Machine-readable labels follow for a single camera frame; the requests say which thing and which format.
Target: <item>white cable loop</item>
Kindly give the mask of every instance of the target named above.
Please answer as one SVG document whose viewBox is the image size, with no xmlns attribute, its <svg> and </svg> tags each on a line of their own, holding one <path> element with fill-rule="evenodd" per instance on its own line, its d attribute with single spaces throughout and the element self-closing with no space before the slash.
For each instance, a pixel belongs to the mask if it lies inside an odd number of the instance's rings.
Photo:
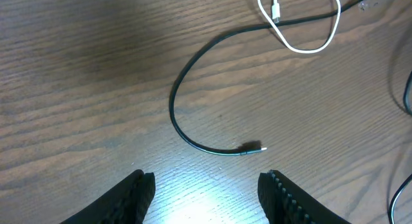
<svg viewBox="0 0 412 224">
<path fill-rule="evenodd" d="M 266 20 L 270 23 L 270 25 L 272 25 L 273 29 L 276 31 L 279 38 L 283 41 L 283 44 L 285 44 L 285 46 L 288 47 L 289 50 L 292 50 L 296 53 L 317 53 L 317 52 L 320 52 L 320 51 L 324 50 L 330 44 L 330 42 L 332 41 L 333 36 L 335 35 L 336 29 L 337 29 L 337 25 L 339 24 L 339 18 L 341 18 L 341 2 L 339 0 L 336 0 L 336 3 L 337 3 L 336 21 L 335 21 L 335 26 L 333 27 L 332 33 L 329 36 L 329 39 L 325 42 L 325 44 L 323 46 L 321 46 L 318 49 L 315 49 L 315 50 L 298 50 L 297 48 L 292 47 L 286 41 L 285 37 L 283 37 L 283 35 L 282 35 L 281 31 L 279 30 L 279 28 L 277 28 L 276 24 L 269 17 L 269 15 L 265 12 L 265 9 L 262 6 L 261 0 L 257 0 L 257 3 L 259 5 L 259 8 L 262 11 L 263 15 L 265 16 Z"/>
</svg>

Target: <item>wooden table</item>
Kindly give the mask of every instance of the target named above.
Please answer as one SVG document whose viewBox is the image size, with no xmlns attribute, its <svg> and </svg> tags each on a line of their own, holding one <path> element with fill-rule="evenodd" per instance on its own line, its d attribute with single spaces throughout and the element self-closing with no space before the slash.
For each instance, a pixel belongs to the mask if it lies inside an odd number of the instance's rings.
<svg viewBox="0 0 412 224">
<path fill-rule="evenodd" d="M 333 9 L 280 2 L 282 19 Z M 205 145 L 268 147 L 222 157 L 175 133 L 169 91 L 214 36 L 263 22 L 256 0 L 0 0 L 0 223 L 60 222 L 135 169 L 156 176 L 146 223 L 267 223 L 257 186 L 269 169 L 350 222 L 387 223 L 412 173 L 412 118 L 395 103 L 412 70 L 411 18 L 412 0 L 352 8 L 313 55 L 268 30 L 218 44 L 181 86 L 178 121 Z M 317 48 L 331 24 L 282 30 Z M 409 187 L 397 223 L 412 222 L 411 206 Z"/>
</svg>

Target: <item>transparent plastic connector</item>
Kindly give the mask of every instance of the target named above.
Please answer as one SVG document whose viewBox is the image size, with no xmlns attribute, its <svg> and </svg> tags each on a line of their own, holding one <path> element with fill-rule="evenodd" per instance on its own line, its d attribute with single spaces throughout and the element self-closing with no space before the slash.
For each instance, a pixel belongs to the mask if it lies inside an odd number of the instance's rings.
<svg viewBox="0 0 412 224">
<path fill-rule="evenodd" d="M 364 0 L 362 2 L 360 2 L 358 4 L 358 7 L 362 10 L 362 11 L 366 11 L 370 8 L 374 8 L 377 6 L 382 6 L 382 5 L 386 5 L 390 2 L 392 2 L 394 0 Z"/>
</svg>

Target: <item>white plug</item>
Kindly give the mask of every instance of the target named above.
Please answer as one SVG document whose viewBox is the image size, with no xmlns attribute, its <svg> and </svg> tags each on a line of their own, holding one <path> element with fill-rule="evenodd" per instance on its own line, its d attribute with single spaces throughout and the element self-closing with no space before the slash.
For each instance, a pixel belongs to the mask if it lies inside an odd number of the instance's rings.
<svg viewBox="0 0 412 224">
<path fill-rule="evenodd" d="M 277 0 L 273 0 L 272 5 L 272 20 L 275 23 L 278 23 L 281 18 L 281 5 L 277 2 Z"/>
</svg>

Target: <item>white cable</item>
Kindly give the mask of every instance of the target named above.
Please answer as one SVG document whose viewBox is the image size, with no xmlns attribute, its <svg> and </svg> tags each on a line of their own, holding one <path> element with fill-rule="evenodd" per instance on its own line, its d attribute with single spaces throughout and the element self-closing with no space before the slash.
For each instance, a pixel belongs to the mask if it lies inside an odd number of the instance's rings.
<svg viewBox="0 0 412 224">
<path fill-rule="evenodd" d="M 320 51 L 324 50 L 327 47 L 327 45 L 329 45 L 329 43 L 332 41 L 333 36 L 335 35 L 336 29 L 337 29 L 337 25 L 339 24 L 339 18 L 341 17 L 341 2 L 339 0 L 336 0 L 337 15 L 336 15 L 335 26 L 333 27 L 332 33 L 330 34 L 329 39 L 327 40 L 327 42 L 323 46 L 321 46 L 320 48 L 315 49 L 315 50 L 298 50 L 297 48 L 292 47 L 286 41 L 285 37 L 283 37 L 283 35 L 282 35 L 281 31 L 279 30 L 279 28 L 277 28 L 276 24 L 273 22 L 273 20 L 270 18 L 270 16 L 265 12 L 265 9 L 262 6 L 261 0 L 257 0 L 257 3 L 259 5 L 259 8 L 262 11 L 263 15 L 265 16 L 266 20 L 268 20 L 270 25 L 272 25 L 273 29 L 276 31 L 277 35 L 283 41 L 283 44 L 285 44 L 285 46 L 288 47 L 289 50 L 292 50 L 296 53 L 317 53 L 317 52 L 320 52 Z M 274 0 L 274 4 L 272 5 L 272 17 L 274 17 L 273 19 L 279 19 L 280 18 L 280 5 L 277 2 L 277 0 Z"/>
</svg>

